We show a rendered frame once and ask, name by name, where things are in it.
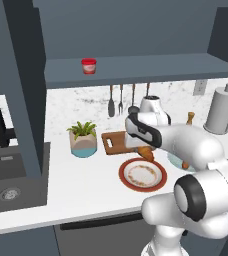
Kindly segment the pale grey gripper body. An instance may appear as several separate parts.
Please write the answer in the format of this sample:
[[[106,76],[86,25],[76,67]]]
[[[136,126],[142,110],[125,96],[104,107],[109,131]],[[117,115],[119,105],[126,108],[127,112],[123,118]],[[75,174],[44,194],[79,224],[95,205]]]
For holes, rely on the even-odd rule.
[[[128,133],[125,133],[125,147],[126,148],[138,148],[138,147],[145,147],[147,143],[140,140],[137,137],[132,137]]]

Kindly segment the brown wooden cutting board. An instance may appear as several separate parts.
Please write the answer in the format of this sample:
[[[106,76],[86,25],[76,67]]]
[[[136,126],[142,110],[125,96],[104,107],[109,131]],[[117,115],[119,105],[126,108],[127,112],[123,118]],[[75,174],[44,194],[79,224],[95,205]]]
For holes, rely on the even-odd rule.
[[[132,153],[134,148],[125,147],[125,132],[102,133],[102,142],[107,155]]]

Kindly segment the red-lidded jam jar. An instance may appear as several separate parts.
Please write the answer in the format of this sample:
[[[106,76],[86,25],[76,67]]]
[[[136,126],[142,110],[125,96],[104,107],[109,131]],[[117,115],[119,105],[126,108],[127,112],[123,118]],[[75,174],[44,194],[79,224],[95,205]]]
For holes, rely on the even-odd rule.
[[[97,61],[94,58],[83,58],[81,60],[84,74],[94,74],[96,72]]]

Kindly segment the hanging dark ladle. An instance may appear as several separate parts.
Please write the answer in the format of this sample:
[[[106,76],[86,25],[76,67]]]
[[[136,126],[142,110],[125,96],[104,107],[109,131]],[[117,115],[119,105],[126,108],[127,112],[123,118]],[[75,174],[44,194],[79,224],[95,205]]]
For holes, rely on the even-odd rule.
[[[132,103],[128,108],[128,113],[138,113],[140,111],[140,109],[134,105],[134,98],[135,98],[135,84],[132,84]]]

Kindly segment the hanging metal fork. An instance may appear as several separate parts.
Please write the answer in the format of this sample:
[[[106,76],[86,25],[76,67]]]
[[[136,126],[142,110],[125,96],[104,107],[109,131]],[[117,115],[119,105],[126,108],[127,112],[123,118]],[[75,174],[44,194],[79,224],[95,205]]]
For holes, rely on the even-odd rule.
[[[123,113],[123,84],[120,84],[120,101],[118,104],[119,115]]]

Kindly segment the hanging dark spatula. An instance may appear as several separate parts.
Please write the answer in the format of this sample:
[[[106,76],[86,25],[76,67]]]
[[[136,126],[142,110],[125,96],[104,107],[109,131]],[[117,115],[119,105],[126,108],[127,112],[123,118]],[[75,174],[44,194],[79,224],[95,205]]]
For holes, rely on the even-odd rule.
[[[109,117],[114,117],[115,115],[115,104],[113,100],[113,85],[110,85],[110,99],[108,102],[108,115]]]

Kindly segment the pale blue plate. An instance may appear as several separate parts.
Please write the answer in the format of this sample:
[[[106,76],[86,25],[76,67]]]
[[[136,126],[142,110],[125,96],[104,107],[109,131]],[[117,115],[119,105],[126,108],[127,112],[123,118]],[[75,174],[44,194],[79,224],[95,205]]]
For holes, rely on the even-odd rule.
[[[182,160],[180,158],[178,158],[177,156],[171,154],[171,153],[167,153],[167,158],[170,161],[170,163],[172,165],[174,165],[175,167],[181,169],[182,168]],[[189,172],[194,172],[195,169],[192,166],[189,166],[187,168],[187,171]]]

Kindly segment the green plant in pot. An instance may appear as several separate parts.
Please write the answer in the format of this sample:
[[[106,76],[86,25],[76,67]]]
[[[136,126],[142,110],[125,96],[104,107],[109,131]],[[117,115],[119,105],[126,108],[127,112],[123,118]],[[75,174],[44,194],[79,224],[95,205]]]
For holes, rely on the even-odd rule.
[[[91,121],[67,128],[71,153],[78,158],[88,158],[97,151],[96,125]]]

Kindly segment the wooden pepper grinder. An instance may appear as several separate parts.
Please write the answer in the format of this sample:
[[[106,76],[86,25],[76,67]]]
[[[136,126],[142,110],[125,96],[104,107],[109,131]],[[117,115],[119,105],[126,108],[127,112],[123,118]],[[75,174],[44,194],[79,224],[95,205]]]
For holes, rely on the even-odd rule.
[[[194,112],[188,112],[188,119],[187,119],[186,125],[192,125],[192,120],[194,116],[195,116]]]

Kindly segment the grey paper towel holder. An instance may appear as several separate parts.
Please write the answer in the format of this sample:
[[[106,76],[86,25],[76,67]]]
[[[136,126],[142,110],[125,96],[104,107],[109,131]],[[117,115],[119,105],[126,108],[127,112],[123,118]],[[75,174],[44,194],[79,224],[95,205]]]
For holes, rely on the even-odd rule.
[[[216,135],[228,132],[228,83],[214,91],[204,129]]]

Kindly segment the grey dishwasher front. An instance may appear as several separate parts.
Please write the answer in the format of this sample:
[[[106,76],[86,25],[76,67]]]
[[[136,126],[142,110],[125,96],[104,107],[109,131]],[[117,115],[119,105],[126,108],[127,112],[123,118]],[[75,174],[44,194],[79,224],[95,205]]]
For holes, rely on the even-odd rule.
[[[141,219],[70,230],[56,225],[55,233],[60,256],[140,256],[154,227]]]

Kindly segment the dark grey sink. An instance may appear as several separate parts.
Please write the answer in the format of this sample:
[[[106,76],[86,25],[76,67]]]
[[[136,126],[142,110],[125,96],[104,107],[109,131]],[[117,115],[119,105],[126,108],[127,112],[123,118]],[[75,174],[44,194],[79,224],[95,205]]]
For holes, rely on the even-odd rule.
[[[19,147],[0,148],[0,212],[47,204],[49,158],[50,143],[47,142],[41,176],[29,178]]]

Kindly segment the dark grey base cupboard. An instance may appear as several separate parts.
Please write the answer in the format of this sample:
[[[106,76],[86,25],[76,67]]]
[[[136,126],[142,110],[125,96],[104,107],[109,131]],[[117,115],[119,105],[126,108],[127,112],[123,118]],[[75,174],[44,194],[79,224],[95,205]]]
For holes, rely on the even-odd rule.
[[[54,228],[0,235],[0,256],[60,256]]]

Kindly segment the grey wall socket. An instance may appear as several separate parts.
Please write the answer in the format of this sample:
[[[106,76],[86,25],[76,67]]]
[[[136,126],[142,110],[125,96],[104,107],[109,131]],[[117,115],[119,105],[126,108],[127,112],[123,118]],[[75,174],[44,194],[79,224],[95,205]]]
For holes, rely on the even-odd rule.
[[[207,80],[206,79],[197,80],[195,82],[193,95],[194,96],[203,95],[205,93],[206,85],[207,85]]]

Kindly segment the dark grey wall cabinet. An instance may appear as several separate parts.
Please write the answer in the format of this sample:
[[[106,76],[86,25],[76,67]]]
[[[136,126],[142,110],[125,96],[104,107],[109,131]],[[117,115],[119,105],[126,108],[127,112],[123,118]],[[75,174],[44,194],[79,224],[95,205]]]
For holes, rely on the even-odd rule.
[[[228,77],[208,53],[228,0],[33,0],[40,11],[47,86],[70,88]],[[94,58],[84,74],[81,60]]]

